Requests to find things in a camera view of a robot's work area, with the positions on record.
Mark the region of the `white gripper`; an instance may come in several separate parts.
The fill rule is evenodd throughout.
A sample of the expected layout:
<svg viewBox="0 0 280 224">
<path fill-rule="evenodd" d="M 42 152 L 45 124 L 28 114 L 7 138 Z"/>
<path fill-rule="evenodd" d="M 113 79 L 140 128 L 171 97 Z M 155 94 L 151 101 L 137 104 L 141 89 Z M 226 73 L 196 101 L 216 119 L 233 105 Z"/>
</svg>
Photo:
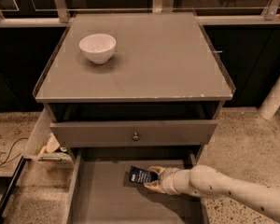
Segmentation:
<svg viewBox="0 0 280 224">
<path fill-rule="evenodd" d="M 150 172 L 158 175 L 158 181 L 145 183 L 144 187 L 162 194 L 168 195 L 180 195 L 174 184 L 174 176 L 178 171 L 177 168 L 173 167 L 161 167 L 161 166 L 150 166 L 147 168 Z"/>
</svg>

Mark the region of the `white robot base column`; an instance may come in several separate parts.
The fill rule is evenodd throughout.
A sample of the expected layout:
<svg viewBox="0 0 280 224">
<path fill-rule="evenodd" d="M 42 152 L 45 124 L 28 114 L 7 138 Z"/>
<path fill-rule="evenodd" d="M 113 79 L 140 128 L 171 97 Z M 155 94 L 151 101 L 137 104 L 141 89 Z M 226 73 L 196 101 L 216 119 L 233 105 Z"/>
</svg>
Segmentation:
<svg viewBox="0 0 280 224">
<path fill-rule="evenodd" d="M 259 108 L 264 119 L 271 119 L 280 107 L 280 76 Z"/>
</svg>

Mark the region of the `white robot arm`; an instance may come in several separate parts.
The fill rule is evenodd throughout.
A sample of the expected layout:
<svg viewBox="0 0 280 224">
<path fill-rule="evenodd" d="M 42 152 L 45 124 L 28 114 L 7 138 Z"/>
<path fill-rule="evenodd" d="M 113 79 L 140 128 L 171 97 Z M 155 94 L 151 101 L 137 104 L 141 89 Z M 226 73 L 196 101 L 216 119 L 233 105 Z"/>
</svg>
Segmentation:
<svg viewBox="0 0 280 224">
<path fill-rule="evenodd" d="M 147 189 L 168 195 L 227 196 L 280 223 L 280 189 L 234 179 L 207 165 L 183 170 L 151 166 L 148 170 L 158 179 L 145 183 Z"/>
</svg>

